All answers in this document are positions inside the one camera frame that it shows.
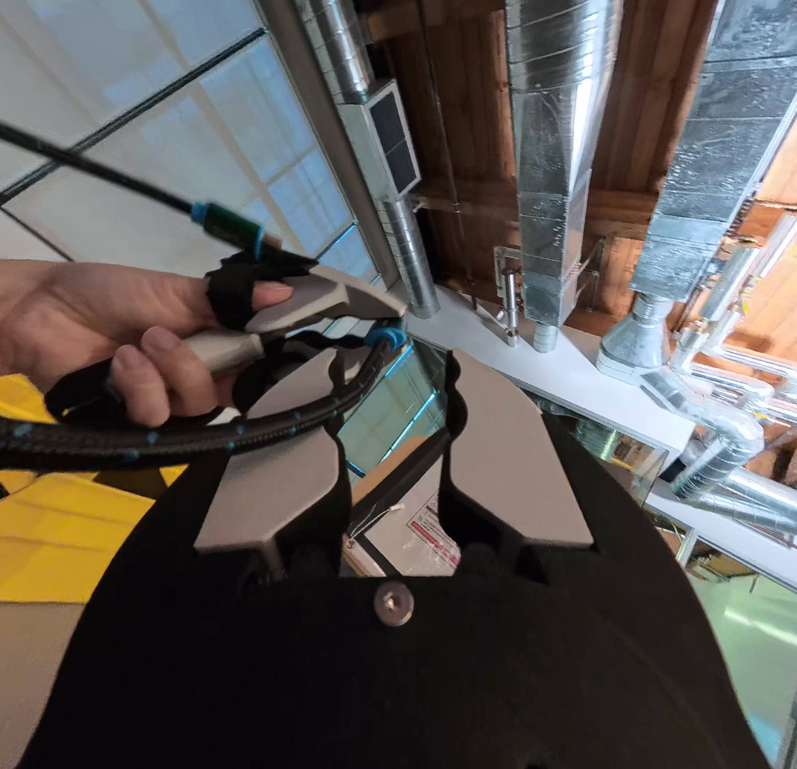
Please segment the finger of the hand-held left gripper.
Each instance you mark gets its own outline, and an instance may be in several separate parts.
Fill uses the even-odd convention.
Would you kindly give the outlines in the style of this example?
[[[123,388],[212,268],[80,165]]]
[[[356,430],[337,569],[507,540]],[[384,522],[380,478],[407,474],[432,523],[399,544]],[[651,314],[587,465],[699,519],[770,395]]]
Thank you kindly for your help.
[[[328,266],[315,266],[310,273],[335,283],[342,289],[343,301],[323,311],[329,319],[353,317],[356,319],[402,319],[407,312],[406,303],[359,277]]]

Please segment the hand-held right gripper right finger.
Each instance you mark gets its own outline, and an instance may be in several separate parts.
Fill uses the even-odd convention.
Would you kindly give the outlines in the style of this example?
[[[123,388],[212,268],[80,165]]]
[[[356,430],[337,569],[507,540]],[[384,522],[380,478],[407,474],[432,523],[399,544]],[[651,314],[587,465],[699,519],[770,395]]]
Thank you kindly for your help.
[[[445,396],[438,517],[462,557],[483,545],[523,572],[542,548],[591,550],[591,529],[533,400],[460,347],[446,356]]]

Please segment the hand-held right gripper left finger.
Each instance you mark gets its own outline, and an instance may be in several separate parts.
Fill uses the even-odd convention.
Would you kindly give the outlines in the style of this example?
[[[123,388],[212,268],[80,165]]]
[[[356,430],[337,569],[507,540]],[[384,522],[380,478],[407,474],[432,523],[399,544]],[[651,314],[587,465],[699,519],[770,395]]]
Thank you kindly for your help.
[[[344,447],[328,425],[230,459],[194,542],[254,551],[275,577],[305,562],[337,575],[352,513]]]

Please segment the yellow plastic bin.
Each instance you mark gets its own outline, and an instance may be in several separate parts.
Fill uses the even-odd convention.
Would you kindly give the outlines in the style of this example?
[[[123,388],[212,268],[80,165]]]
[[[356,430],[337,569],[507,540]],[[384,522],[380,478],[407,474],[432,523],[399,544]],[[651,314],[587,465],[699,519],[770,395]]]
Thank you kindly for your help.
[[[185,469],[47,474],[2,466],[2,603],[85,604]]]

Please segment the person's left hand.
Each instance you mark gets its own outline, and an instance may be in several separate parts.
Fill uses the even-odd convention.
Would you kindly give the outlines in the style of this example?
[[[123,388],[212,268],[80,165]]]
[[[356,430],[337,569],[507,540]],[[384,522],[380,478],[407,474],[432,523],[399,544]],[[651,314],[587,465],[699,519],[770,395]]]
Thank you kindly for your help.
[[[45,393],[64,376],[111,359],[127,418],[232,406],[239,368],[214,378],[185,338],[217,326],[204,279],[127,266],[3,259],[1,373]]]

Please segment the instruction sheet in plastic sleeve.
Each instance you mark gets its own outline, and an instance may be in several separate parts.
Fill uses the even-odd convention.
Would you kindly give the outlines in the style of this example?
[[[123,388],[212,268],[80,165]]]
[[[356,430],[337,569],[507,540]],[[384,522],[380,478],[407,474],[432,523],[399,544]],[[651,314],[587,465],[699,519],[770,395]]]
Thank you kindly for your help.
[[[405,576],[451,576],[461,550],[442,528],[438,493],[411,493],[391,505],[362,537],[384,560]]]

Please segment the insulated silver pipes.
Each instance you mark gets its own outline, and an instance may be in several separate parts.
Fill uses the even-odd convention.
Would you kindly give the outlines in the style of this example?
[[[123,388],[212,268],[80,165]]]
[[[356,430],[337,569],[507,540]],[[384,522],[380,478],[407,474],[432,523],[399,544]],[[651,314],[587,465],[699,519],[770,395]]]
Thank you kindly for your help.
[[[743,475],[744,465],[763,450],[763,427],[755,414],[772,396],[769,386],[743,382],[741,405],[729,405],[695,392],[691,385],[692,358],[759,253],[760,247],[754,242],[735,247],[698,321],[682,331],[669,363],[641,374],[640,385],[661,406],[706,431],[706,442],[684,460],[683,469],[670,483],[680,503],[746,525],[795,535],[795,492],[759,476],[750,481]]]

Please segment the large office window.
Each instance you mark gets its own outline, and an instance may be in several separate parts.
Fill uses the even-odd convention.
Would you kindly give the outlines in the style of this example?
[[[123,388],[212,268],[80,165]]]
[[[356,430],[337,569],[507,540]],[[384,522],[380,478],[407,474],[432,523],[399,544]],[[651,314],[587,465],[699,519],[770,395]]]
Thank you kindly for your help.
[[[1,0],[2,122],[375,283],[350,198],[256,0]],[[2,259],[203,276],[189,215],[2,143]]]

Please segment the silver ventilation duct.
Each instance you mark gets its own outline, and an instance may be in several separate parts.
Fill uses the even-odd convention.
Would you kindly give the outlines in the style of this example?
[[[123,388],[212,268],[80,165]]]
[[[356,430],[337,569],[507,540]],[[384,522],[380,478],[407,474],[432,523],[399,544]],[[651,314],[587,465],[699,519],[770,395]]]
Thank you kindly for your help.
[[[421,182],[397,82],[374,76],[353,0],[293,0],[384,230],[408,305],[419,319],[439,301],[411,201]]]

